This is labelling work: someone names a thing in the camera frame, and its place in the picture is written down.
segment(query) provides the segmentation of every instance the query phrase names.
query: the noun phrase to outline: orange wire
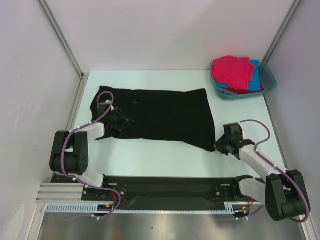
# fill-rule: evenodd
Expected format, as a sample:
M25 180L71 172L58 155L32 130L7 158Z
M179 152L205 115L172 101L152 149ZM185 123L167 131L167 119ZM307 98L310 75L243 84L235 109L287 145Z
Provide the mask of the orange wire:
M251 204L249 205L249 207L251 207L254 204L254 199L250 196L248 196L248 198L250 199Z

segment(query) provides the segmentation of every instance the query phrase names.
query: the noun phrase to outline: laundry basket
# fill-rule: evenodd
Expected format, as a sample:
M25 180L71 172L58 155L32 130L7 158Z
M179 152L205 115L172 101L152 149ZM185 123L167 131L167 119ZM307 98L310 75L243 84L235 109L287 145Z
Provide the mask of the laundry basket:
M259 64L258 67L259 70L259 77L260 77L260 82L264 87L263 91L260 92L253 92L253 93L248 93L248 94L236 94L234 92L230 92L226 89L220 88L217 86L215 79L211 76L214 88L217 92L217 94L223 98L223 99L244 99L244 98L251 98L251 97L256 97L256 96L261 96L261 95L266 95L267 93L272 92L276 87L277 87L277 81L270 71L270 69L264 65L263 63Z

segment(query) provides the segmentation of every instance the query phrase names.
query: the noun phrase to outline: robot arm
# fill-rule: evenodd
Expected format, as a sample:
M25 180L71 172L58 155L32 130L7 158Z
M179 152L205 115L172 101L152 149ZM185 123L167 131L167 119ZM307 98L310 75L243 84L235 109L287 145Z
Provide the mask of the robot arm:
M257 155L255 143L250 139L243 139L241 126L238 123L231 123L223 127L224 135L216 142L215 149L225 155L232 154L248 164L264 182L258 181L252 176L240 176L237 178L240 193L265 205L269 215L275 221L306 214L306 207L297 189L277 169ZM271 163L277 165L261 151L259 153ZM277 167L287 173L298 185L307 200L310 211L310 203L302 174L297 170Z

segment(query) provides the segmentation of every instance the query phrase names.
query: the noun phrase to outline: purple cable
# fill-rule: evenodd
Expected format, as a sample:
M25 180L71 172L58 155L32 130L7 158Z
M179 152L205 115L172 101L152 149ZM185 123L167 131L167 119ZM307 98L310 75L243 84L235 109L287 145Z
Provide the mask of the purple cable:
M73 130L68 134L68 136L67 136L66 139L65 139L65 142L64 142L64 144L63 144L62 151L61 151L61 170L62 170L63 175L65 175L65 176L68 177L68 178L74 178L74 177L75 177L75 176L73 176L73 175L69 175L69 174L66 172L66 169L65 169L65 151L66 151L66 149L67 149L68 142L69 142L71 136L72 136L75 132L77 132L77 131L79 131L79 130L82 130L82 129L86 128L86 127L89 127L89 126L91 126L91 125L93 125L93 124L96 124L96 123L99 122L102 118L104 118L105 115L107 115L107 113L111 110L112 105L114 104L114 95L113 95L112 92L110 92L110 91L104 91L104 92L100 93L99 96L98 96L97 99L96 99L96 103L97 103L97 105L99 104L99 99L100 99L100 97L101 97L102 95L104 95L104 94L110 94L110 95L111 95L111 103L110 103L110 106L108 107L108 109L105 111L105 113L102 114L102 115L101 115L98 119L96 119L95 121L90 122L90 123L87 123L87 124L85 124L85 125L83 125L83 126L80 126L80 127L76 128L76 129L73 129ZM97 190L110 191L110 192L114 192L114 193L116 193L116 194L118 195L118 198L119 198L119 199L118 199L118 204L117 204L109 213L107 213L107 214L104 215L104 216L99 217L99 219L105 219L107 216L109 216L109 215L112 214L115 210L117 210L117 208L119 207L119 205L120 205L120 203L121 203L121 195L120 195L120 193L119 193L117 190L114 190L114 189L112 189L112 188L106 188L106 187L92 186L92 185L87 184L87 183L84 182L84 181L81 181L81 180L78 179L78 178L76 178L76 180L77 180L80 184L83 184L83 185L87 186L88 188L97 189ZM81 218L81 217L89 217L89 216L90 216L90 215L85 214L85 215L80 215L80 216L77 216L77 217L72 217L72 218L70 218L70 219L67 219L67 220L63 221L62 223L68 222L68 221L73 220L73 219L77 219L77 218Z
M267 159L266 157L264 157L264 156L263 156L261 153L259 153L259 151L258 151L258 146L259 146L260 144L263 144L263 143L265 143L266 141L268 141L268 140L270 139L270 137L271 137L271 132L270 132L269 128L268 128L266 125L264 125L262 122L257 121L257 120L254 120L254 119L243 120L243 121L241 121L240 123L245 123L245 122L255 122L255 123L258 123L258 124L262 125L262 126L267 130L267 132L268 132L268 137L267 137L265 140L262 140L262 141L258 142L258 143L254 146L254 151L255 151L255 153L256 153L261 159L263 159L267 164L269 164L271 167L275 168L275 169L276 169L277 171L279 171L283 176L285 176L285 177L289 180L289 182L294 186L294 188L297 190L297 192L299 193L300 197L302 198L302 201L303 201L304 206L305 206L305 216L304 216L304 218L303 218L302 220L296 220L296 219L294 219L294 218L290 218L290 220L292 220L292 221L294 221L294 222L296 222L296 223L300 223L300 224L305 223L305 222L308 220L308 218L309 218L310 212L309 212L309 205L308 205L307 199L306 199L306 197L304 196L303 192L301 191L301 189L299 188L299 186L295 183L295 181L293 181L292 178L289 177L289 175L288 175L286 172L284 172L283 170L281 170L279 167L275 166L269 159Z

